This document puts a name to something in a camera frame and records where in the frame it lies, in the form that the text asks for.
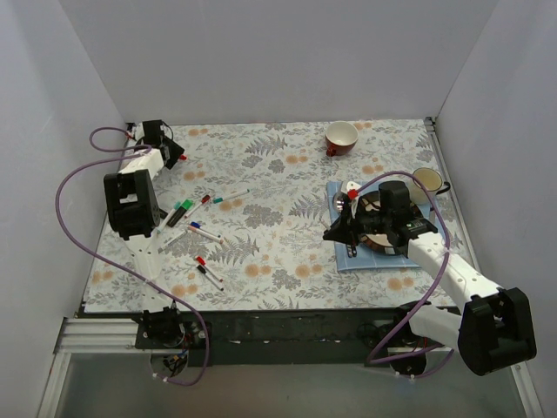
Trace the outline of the grey tip white marker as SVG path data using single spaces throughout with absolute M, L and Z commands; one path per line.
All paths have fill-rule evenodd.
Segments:
M 167 240 L 166 242 L 164 242 L 158 249 L 159 253 L 162 253 L 163 251 L 165 251 L 167 248 L 169 248 L 170 246 L 174 245 L 175 243 L 177 243 L 180 239 L 182 239 L 185 235 L 187 234 L 186 230 L 183 230 L 182 232 L 180 232 L 177 236 L 173 237 L 172 239 Z

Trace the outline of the black cap thin marker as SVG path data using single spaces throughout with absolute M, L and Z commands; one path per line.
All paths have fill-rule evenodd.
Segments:
M 222 283 L 216 279 L 214 279 L 208 271 L 202 265 L 197 265 L 197 270 L 212 284 L 214 285 L 219 291 L 223 292 L 224 288 Z

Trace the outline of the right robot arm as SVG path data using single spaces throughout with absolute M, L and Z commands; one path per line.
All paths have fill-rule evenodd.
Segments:
M 382 182 L 376 193 L 345 182 L 336 199 L 337 218 L 323 238 L 353 247 L 372 234 L 383 235 L 393 249 L 433 278 L 459 309 L 451 313 L 429 304 L 426 296 L 399 308 L 391 330 L 375 345 L 368 364 L 382 363 L 379 352 L 395 338 L 413 346 L 425 338 L 434 347 L 458 353 L 479 376 L 533 359 L 537 354 L 528 297 L 505 289 L 450 250 L 445 226 L 425 218 L 400 180 Z

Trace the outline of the blue cap whiteboard marker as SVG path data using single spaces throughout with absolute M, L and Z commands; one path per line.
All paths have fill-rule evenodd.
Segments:
M 219 234 L 214 234 L 211 233 L 209 231 L 207 231 L 205 228 L 203 228 L 200 224 L 196 223 L 196 222 L 191 222 L 189 224 L 189 229 L 192 230 L 195 233 L 198 233 L 204 237 L 206 237 L 207 239 L 211 239 L 214 240 L 216 242 L 221 242 L 222 241 L 222 236 Z

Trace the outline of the red and white bowl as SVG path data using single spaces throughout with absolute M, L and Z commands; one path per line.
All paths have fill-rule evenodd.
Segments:
M 358 142 L 359 131 L 346 121 L 330 123 L 325 129 L 326 156 L 346 155 Z

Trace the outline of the long red eraser-cap marker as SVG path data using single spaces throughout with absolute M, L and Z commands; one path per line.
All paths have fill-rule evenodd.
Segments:
M 217 275 L 217 273 L 206 264 L 206 261 L 201 256 L 197 256 L 195 260 L 198 262 L 199 266 L 203 267 L 204 270 L 211 275 L 213 279 L 220 283 L 223 282 L 223 280 Z

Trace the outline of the blue checked cloth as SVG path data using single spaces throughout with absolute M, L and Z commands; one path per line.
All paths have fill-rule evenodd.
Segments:
M 344 183 L 330 181 L 326 184 L 326 198 L 330 213 L 331 224 L 339 217 L 332 206 L 332 198 L 341 192 Z M 385 235 L 368 235 L 357 246 L 357 256 L 349 258 L 345 244 L 333 243 L 337 271 L 339 273 L 354 272 L 357 270 L 377 270 L 388 268 L 419 268 L 419 265 L 406 258 L 403 254 L 396 253 L 389 246 Z

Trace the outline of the metal spoon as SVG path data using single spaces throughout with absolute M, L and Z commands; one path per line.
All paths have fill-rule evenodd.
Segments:
M 332 198 L 332 206 L 336 213 L 342 213 L 345 204 L 346 195 L 342 192 L 337 192 Z

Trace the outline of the cream enamel mug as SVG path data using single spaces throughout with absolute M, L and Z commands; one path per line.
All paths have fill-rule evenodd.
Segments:
M 434 169 L 420 167 L 413 172 L 413 176 L 426 188 L 423 190 L 414 179 L 411 179 L 407 184 L 410 199 L 416 205 L 424 205 L 428 202 L 426 193 L 434 196 L 451 190 L 451 184 L 445 181 Z

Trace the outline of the teal cap marker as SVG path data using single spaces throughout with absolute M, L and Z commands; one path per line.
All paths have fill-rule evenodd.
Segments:
M 247 188 L 243 189 L 243 190 L 236 191 L 236 192 L 232 192 L 232 193 L 229 193 L 228 195 L 214 198 L 212 200 L 212 203 L 219 204 L 219 203 L 225 202 L 227 200 L 235 199 L 235 198 L 238 198 L 240 196 L 246 195 L 249 192 L 250 192 L 250 189 L 247 189 Z

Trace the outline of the green cap highlighter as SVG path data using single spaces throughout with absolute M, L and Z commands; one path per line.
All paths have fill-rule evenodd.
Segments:
M 167 222 L 167 226 L 174 227 L 182 217 L 188 212 L 188 210 L 193 206 L 193 201 L 190 199 L 184 200 L 176 209 L 175 212 L 171 215 L 170 219 Z

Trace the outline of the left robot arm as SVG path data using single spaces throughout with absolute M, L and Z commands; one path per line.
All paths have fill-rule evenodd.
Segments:
M 147 340 L 174 348 L 184 341 L 185 327 L 179 322 L 176 302 L 159 290 L 159 231 L 166 216 L 153 188 L 153 179 L 164 168 L 173 167 L 184 152 L 169 132 L 171 128 L 160 119 L 136 125 L 131 133 L 136 140 L 131 161 L 104 176 L 104 193 L 111 229 L 127 247 L 135 272 L 144 278 L 138 324 Z

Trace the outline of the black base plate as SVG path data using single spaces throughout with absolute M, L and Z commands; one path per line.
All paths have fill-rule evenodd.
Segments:
M 211 366 L 362 363 L 401 315 L 400 308 L 201 314 Z

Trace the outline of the dark rimmed plate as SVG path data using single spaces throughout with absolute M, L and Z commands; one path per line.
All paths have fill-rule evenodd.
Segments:
M 363 226 L 360 241 L 389 256 L 407 256 L 410 240 L 439 231 L 410 200 L 408 192 L 369 192 L 359 199 L 356 220 Z

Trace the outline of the floral patterned table mat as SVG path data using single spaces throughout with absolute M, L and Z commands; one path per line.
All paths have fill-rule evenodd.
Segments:
M 162 244 L 187 234 L 160 253 L 160 287 L 202 311 L 397 307 L 423 295 L 450 305 L 418 268 L 337 271 L 334 245 L 322 238 L 331 221 L 326 184 L 371 184 L 384 172 L 440 166 L 422 120 L 355 126 L 358 143 L 333 158 L 325 154 L 323 123 L 174 126 L 187 160 L 156 177 L 158 203 L 167 209 L 210 195 L 192 220 L 224 243 L 190 231 L 187 220 L 165 228 Z M 212 203 L 246 188 L 246 195 Z M 223 280 L 223 292 L 197 270 L 197 256 Z

